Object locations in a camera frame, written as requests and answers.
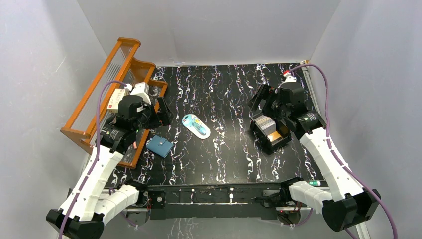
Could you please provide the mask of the blue leather card holder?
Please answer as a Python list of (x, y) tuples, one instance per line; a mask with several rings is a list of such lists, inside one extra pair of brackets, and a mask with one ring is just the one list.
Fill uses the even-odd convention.
[(173, 143), (160, 136), (153, 136), (152, 139), (146, 145), (147, 149), (153, 153), (166, 158), (174, 147)]

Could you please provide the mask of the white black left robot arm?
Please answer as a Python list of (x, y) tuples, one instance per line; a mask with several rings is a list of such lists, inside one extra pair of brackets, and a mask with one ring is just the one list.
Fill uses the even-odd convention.
[(117, 113), (107, 118), (97, 129), (97, 143), (75, 188), (58, 208), (51, 209), (46, 221), (54, 227), (59, 238), (98, 239), (105, 225), (127, 207), (154, 208), (163, 193), (148, 190), (147, 185), (129, 179), (105, 199), (100, 199), (110, 175), (136, 142), (141, 130), (168, 126), (173, 114), (163, 97), (158, 97), (156, 110), (137, 95), (127, 95), (118, 104)]

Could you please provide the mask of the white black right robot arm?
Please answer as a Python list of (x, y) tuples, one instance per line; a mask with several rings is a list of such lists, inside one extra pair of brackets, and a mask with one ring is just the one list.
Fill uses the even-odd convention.
[(375, 189), (365, 189), (349, 174), (348, 166), (334, 151), (327, 124), (317, 111), (308, 109), (305, 96), (301, 84), (296, 82), (283, 83), (279, 88), (261, 85), (248, 106), (256, 110), (262, 101), (265, 105), (251, 117), (250, 128), (268, 153), (285, 146), (293, 137), (298, 139), (318, 165), (329, 190), (295, 177), (282, 182), (279, 192), (263, 195), (259, 200), (265, 207), (305, 204), (339, 232), (371, 219), (380, 195)]

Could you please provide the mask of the stack of credit cards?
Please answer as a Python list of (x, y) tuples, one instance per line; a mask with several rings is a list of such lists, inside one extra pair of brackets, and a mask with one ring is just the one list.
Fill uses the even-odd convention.
[(268, 116), (260, 115), (255, 118), (255, 122), (266, 134), (271, 134), (276, 131), (276, 122)]

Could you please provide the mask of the black card storage box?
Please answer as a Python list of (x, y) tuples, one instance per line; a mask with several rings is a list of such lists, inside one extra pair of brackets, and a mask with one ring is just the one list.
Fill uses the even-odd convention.
[(291, 133), (282, 121), (274, 120), (263, 113), (252, 115), (250, 120), (250, 130), (256, 135), (265, 153), (273, 154), (291, 142)]

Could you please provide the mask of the blue oval blister package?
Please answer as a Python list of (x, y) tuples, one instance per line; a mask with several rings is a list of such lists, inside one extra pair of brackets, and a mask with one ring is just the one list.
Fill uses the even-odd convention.
[(182, 125), (201, 140), (207, 139), (211, 134), (210, 129), (194, 114), (183, 116)]

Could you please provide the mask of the white medicine box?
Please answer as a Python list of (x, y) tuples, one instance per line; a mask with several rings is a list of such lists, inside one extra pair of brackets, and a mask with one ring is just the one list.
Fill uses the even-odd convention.
[(124, 96), (129, 95), (128, 89), (115, 89), (107, 104), (107, 111), (110, 113), (118, 112), (118, 104)]

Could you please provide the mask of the orange wooden shelf rack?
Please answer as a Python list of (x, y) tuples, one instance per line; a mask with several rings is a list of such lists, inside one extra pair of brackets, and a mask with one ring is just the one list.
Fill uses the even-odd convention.
[(135, 85), (145, 82), (149, 87), (157, 87), (159, 96), (164, 96), (168, 83), (154, 80), (152, 75), (156, 65), (135, 58), (141, 42), (134, 38), (120, 37), (111, 53), (88, 86), (79, 103), (71, 113), (61, 132), (86, 153), (91, 154), (96, 140), (96, 115), (104, 120), (109, 116), (108, 101), (117, 84), (103, 90), (104, 84), (118, 80)]

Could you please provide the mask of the green marker pen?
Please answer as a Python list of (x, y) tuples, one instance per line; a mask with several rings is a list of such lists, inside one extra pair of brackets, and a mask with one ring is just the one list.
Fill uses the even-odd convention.
[(314, 187), (320, 187), (322, 185), (321, 181), (307, 181), (307, 183)]

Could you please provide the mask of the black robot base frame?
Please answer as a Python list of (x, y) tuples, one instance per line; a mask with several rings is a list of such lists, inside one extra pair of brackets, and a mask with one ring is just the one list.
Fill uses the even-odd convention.
[(305, 203), (285, 202), (280, 183), (148, 186), (149, 202), (130, 206), (127, 216), (144, 214), (147, 220), (175, 218), (259, 218), (287, 226), (306, 222), (311, 208)]

